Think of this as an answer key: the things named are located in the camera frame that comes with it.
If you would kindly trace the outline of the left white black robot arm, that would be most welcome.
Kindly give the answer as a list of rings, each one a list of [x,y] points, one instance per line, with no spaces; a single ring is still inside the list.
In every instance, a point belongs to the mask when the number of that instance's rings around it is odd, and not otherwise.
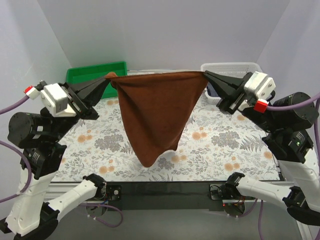
[[[63,195],[45,200],[67,148],[61,139],[78,121],[99,118],[95,105],[109,84],[106,77],[77,84],[41,81],[24,90],[26,99],[40,98],[43,109],[38,114],[17,112],[8,124],[7,138],[21,156],[21,169],[14,204],[0,222],[3,233],[13,233],[17,240],[47,239],[71,210],[106,198],[106,181],[90,174]]]

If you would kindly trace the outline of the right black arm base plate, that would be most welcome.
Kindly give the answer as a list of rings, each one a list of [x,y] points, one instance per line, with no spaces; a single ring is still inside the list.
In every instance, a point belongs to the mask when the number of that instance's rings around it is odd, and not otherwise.
[[[209,192],[213,200],[239,200],[241,195],[225,184],[210,184]]]

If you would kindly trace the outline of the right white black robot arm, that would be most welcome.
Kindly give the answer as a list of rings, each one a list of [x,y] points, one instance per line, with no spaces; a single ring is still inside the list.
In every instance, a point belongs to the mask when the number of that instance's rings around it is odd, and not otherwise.
[[[222,199],[260,199],[286,209],[295,220],[310,226],[320,224],[320,168],[314,143],[308,134],[319,117],[315,101],[296,92],[274,103],[276,84],[262,72],[242,78],[205,71],[204,76],[220,97],[223,113],[240,112],[262,129],[266,144],[277,161],[293,175],[296,185],[288,187],[259,181],[234,172],[217,188]]]

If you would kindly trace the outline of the grey blue towel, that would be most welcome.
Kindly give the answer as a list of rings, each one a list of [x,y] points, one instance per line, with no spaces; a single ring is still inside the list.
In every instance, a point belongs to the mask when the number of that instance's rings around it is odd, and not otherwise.
[[[206,89],[207,89],[207,94],[210,97],[213,97],[213,98],[218,97],[216,90],[210,83],[207,85]]]

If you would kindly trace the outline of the orange brown towel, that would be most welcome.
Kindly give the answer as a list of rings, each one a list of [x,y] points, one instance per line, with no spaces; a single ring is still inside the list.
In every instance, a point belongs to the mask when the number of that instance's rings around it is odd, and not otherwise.
[[[104,76],[117,91],[123,126],[140,163],[175,151],[208,81],[201,71]]]

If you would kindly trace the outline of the floral table mat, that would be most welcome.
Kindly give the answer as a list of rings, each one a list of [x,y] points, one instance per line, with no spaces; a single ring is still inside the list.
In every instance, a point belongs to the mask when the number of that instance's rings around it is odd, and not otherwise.
[[[137,158],[127,137],[118,96],[96,105],[97,120],[80,120],[62,139],[67,145],[56,182],[79,182],[98,174],[107,181],[212,181],[244,172],[256,180],[278,180],[265,133],[240,113],[223,114],[208,104],[205,88],[184,127],[176,150],[150,167]]]

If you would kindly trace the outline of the aluminium frame rail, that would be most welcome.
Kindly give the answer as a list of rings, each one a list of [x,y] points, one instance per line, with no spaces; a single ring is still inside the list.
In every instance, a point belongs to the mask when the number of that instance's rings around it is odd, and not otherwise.
[[[284,208],[301,225],[317,225],[318,215],[313,212],[306,197],[298,186],[272,184],[258,181],[242,173],[234,173],[225,185],[240,194],[239,200],[213,200],[210,194],[212,182],[106,182],[97,175],[84,177],[83,181],[69,191],[55,198],[44,191],[40,200],[42,208],[40,229],[34,230],[26,238],[47,239],[56,229],[58,221],[78,206],[88,208],[122,210],[165,210],[203,209],[211,201],[218,203],[241,204],[242,201],[255,203],[260,200]],[[118,201],[103,201],[102,188],[106,185],[121,185],[122,194]]]

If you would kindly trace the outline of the white plastic basket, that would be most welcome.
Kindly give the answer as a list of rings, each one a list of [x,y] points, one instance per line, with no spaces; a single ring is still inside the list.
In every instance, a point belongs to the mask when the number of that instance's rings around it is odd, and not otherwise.
[[[218,62],[204,63],[201,65],[202,72],[210,71],[219,75],[243,78],[248,72],[262,72],[261,67],[254,62]],[[219,97],[211,97],[207,93],[207,88],[204,90],[207,103],[217,105]]]

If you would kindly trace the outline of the green plastic tray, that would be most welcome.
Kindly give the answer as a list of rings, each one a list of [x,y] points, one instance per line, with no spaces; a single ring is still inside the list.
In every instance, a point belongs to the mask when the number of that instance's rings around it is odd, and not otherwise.
[[[118,77],[127,75],[127,63],[125,61],[96,64],[83,67],[70,68],[66,73],[65,82],[79,84],[104,77],[114,72]]]

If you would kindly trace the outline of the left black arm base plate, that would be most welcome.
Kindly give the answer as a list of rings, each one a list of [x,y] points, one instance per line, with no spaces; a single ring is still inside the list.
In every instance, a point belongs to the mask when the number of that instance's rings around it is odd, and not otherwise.
[[[119,201],[122,197],[122,186],[119,184],[107,184],[101,190],[104,202]]]

